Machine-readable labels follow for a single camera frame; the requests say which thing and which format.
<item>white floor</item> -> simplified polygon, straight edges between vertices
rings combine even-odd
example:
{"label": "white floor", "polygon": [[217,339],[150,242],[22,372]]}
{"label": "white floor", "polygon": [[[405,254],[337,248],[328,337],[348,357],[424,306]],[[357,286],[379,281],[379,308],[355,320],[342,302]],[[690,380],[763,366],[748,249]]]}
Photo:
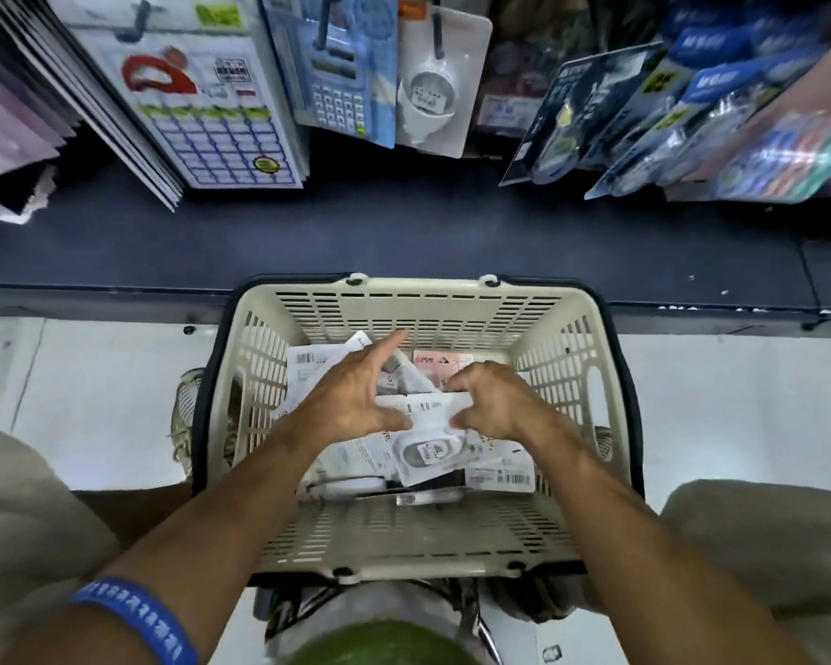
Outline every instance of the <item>white floor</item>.
{"label": "white floor", "polygon": [[[0,429],[38,449],[73,489],[176,482],[167,439],[175,385],[205,365],[212,327],[0,318]],[[647,501],[681,483],[738,478],[831,489],[831,339],[623,336],[643,417]],[[255,663],[247,592],[216,665]],[[625,663],[609,621],[495,624],[506,665]]]}

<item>display rack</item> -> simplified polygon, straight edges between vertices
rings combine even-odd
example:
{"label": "display rack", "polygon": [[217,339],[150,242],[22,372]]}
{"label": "display rack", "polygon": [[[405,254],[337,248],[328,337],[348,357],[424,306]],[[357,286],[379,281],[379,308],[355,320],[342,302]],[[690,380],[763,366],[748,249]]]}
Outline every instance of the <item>display rack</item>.
{"label": "display rack", "polygon": [[504,166],[319,133],[304,191],[188,193],[176,213],[92,136],[49,207],[0,223],[0,314],[216,322],[257,274],[576,278],[621,333],[831,335],[831,205],[583,202],[591,177],[497,187]]}

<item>white plastic shopping basket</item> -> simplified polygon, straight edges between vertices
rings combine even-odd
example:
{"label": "white plastic shopping basket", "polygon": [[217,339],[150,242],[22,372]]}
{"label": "white plastic shopping basket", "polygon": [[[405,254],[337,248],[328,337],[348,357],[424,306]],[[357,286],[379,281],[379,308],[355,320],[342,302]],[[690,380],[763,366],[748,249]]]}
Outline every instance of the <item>white plastic shopping basket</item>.
{"label": "white plastic shopping basket", "polygon": [[[529,371],[533,388],[582,430],[609,467],[643,494],[640,414],[609,312],[573,281],[256,278],[225,309],[194,423],[194,491],[228,471],[229,411],[239,418],[234,463],[266,437],[285,397],[286,350],[374,340],[408,329],[402,347],[473,352]],[[596,427],[606,427],[601,434]],[[255,584],[282,580],[576,574],[585,568],[548,484],[531,495],[468,493],[462,502],[397,506],[393,497],[300,503],[261,558]]]}

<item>calendar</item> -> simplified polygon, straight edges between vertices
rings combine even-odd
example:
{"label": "calendar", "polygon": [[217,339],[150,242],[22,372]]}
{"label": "calendar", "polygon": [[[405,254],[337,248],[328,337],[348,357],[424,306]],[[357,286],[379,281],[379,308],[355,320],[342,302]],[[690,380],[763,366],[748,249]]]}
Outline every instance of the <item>calendar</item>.
{"label": "calendar", "polygon": [[192,187],[301,187],[296,131],[277,121],[249,37],[146,32],[130,45],[75,33]]}

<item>blue rubber bracelet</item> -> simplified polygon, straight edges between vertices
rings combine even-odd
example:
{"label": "blue rubber bracelet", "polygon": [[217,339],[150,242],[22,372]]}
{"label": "blue rubber bracelet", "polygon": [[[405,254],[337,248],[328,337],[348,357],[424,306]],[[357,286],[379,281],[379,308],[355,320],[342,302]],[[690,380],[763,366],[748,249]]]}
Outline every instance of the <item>blue rubber bracelet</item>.
{"label": "blue rubber bracelet", "polygon": [[103,606],[138,632],[164,665],[197,665],[198,655],[175,616],[134,583],[104,578],[83,586],[71,598]]}

